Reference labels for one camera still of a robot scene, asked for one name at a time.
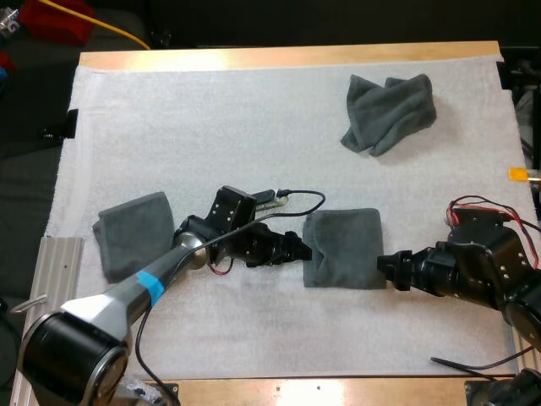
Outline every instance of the table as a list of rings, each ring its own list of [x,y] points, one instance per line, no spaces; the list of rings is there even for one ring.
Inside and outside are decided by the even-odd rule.
[[[201,71],[320,64],[380,63],[499,54],[496,41],[237,48],[136,52],[86,52],[79,64],[95,69]],[[465,405],[457,377],[368,377],[176,381],[188,406],[254,405]]]

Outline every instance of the red wire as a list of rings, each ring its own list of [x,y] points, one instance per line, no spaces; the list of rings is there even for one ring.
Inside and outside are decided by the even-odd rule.
[[[231,259],[231,262],[229,262],[229,267],[227,268],[226,271],[220,271],[219,269],[216,269],[216,267],[212,264],[209,264],[208,267],[210,268],[211,271],[213,271],[216,275],[220,276],[220,277],[223,277],[224,275],[227,275],[231,269],[233,268],[233,261],[234,259],[232,258]]]
[[[505,211],[502,211],[500,209],[496,209],[494,207],[484,207],[484,206],[476,206],[477,204],[481,204],[483,202],[476,202],[476,203],[458,203],[458,201],[465,199],[465,197],[458,198],[451,203],[449,203],[449,206],[447,207],[447,219],[452,227],[455,227],[458,225],[459,220],[458,216],[455,212],[452,211],[454,206],[459,206],[462,208],[471,208],[471,209],[479,209],[479,210],[486,210],[486,211],[496,211],[502,214],[506,214],[508,216],[511,216],[513,220],[516,221],[521,231],[524,233],[524,236],[526,237],[527,244],[529,246],[530,251],[532,252],[533,256],[533,269],[537,269],[539,265],[539,257],[538,253],[535,250],[535,245],[533,244],[532,237],[530,236],[530,233],[526,230],[524,227],[524,224],[522,223],[522,219],[518,215],[515,209],[509,206],[504,206]]]

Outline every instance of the red object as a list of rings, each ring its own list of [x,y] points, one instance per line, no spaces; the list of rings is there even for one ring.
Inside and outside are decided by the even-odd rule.
[[[15,66],[7,53],[0,52],[0,68],[6,69],[8,72],[15,70]]]
[[[59,6],[94,17],[94,9],[81,0],[54,2]],[[18,20],[35,38],[75,46],[84,45],[94,28],[92,23],[57,10],[39,0],[25,0]]]

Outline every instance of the yellow cable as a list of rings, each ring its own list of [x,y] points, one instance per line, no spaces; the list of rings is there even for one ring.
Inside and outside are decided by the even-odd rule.
[[[92,17],[89,17],[88,15],[84,15],[84,14],[81,14],[81,13],[77,13],[76,11],[73,11],[73,10],[70,10],[69,8],[65,8],[59,4],[56,4],[56,3],[53,3],[51,2],[50,0],[39,0],[41,3],[43,4],[46,4],[47,6],[49,7],[53,7],[57,10],[60,10],[60,11],[63,11],[64,13],[68,13],[68,14],[71,14],[75,17],[78,17],[80,19],[84,19],[86,21],[89,21],[91,22],[92,24],[95,24],[95,25],[99,25],[100,27],[103,27],[107,30],[111,30],[113,32],[116,32],[117,34],[120,34],[121,36],[126,36],[128,37],[130,40],[133,40],[135,42],[137,42],[139,45],[141,45],[144,49],[150,49],[150,47],[148,45],[146,45],[144,42],[142,42],[142,40],[140,40],[139,38],[137,38],[136,36],[130,34],[129,32],[126,32],[124,30],[120,30],[119,28],[117,27],[113,27],[112,25],[109,25],[107,23],[104,23],[98,19],[93,19]]]

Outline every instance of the gray cloth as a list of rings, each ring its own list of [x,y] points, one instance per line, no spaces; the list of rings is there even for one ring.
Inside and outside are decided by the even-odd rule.
[[[376,209],[316,211],[306,218],[303,242],[312,249],[312,260],[303,263],[304,287],[385,288],[376,268],[383,255]]]
[[[351,128],[341,143],[354,152],[372,147],[370,155],[379,156],[436,120],[432,84],[420,74],[410,80],[387,78],[380,87],[352,74],[347,114]]]
[[[99,216],[93,230],[109,283],[133,275],[171,249],[174,224],[163,192],[101,211]]]

